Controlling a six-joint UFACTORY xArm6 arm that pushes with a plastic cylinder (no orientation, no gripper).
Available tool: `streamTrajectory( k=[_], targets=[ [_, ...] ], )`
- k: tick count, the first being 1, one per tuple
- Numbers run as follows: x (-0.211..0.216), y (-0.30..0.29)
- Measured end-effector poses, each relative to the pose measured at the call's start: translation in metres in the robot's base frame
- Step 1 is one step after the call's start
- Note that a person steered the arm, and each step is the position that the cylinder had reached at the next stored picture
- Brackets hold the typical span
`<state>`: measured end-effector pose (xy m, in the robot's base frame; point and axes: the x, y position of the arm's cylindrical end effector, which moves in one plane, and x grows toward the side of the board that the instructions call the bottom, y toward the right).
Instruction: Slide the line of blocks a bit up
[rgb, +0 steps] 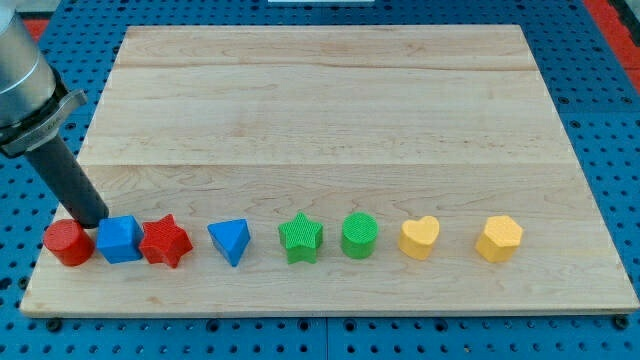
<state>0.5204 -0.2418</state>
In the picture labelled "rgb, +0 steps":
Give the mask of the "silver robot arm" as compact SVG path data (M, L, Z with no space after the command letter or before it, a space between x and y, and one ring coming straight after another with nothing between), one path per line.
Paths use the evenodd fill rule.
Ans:
M59 135L87 103L49 65L15 7L1 4L1 154L24 156L69 215L95 228L109 209Z

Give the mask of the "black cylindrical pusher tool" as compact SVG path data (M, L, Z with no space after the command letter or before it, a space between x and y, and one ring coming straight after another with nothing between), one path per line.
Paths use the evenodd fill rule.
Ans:
M83 228L96 228L109 216L106 203L59 135L27 151L25 156L60 204Z

